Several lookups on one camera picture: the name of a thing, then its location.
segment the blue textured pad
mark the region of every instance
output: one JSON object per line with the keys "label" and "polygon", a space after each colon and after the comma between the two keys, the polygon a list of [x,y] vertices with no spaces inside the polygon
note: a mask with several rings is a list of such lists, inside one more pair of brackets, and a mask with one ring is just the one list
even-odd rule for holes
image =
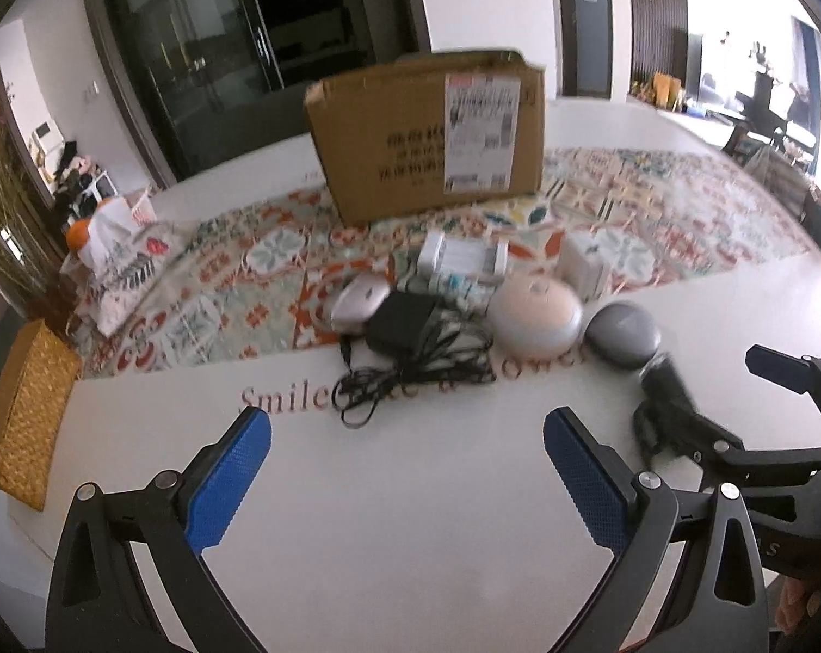
{"label": "blue textured pad", "polygon": [[271,421],[257,411],[190,500],[187,542],[196,556],[219,545],[271,448]]}
{"label": "blue textured pad", "polygon": [[619,556],[631,539],[625,501],[558,410],[544,421],[544,447],[592,540]]}

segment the woven basket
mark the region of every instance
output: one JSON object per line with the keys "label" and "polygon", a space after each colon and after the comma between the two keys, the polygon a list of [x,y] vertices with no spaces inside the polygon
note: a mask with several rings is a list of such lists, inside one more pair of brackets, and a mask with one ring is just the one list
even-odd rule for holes
{"label": "woven basket", "polygon": [[39,320],[17,333],[0,376],[0,489],[39,511],[79,370],[78,355]]}

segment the glass door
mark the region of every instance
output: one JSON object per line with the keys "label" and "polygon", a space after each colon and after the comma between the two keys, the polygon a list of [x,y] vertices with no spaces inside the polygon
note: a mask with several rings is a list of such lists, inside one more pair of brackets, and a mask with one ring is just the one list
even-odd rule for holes
{"label": "glass door", "polygon": [[256,0],[107,0],[148,120],[178,180],[302,130],[266,99],[281,71]]}

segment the white sphere device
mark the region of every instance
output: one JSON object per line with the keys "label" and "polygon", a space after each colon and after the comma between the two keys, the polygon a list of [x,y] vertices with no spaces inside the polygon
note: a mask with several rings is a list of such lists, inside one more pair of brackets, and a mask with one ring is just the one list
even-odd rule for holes
{"label": "white sphere device", "polygon": [[579,338],[583,303],[564,282],[510,275],[496,289],[486,315],[496,344],[517,359],[555,359]]}

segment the patterned table runner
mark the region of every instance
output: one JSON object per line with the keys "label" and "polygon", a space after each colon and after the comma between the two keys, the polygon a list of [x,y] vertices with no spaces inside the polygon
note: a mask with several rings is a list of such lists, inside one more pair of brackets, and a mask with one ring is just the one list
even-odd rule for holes
{"label": "patterned table runner", "polygon": [[339,222],[326,189],[305,189],[202,223],[120,331],[85,340],[85,377],[336,343],[323,299],[360,270],[407,275],[432,228],[506,237],[512,266],[527,272],[555,267],[567,231],[590,233],[615,269],[615,293],[789,257],[811,242],[722,156],[551,150],[536,195],[363,227]]}

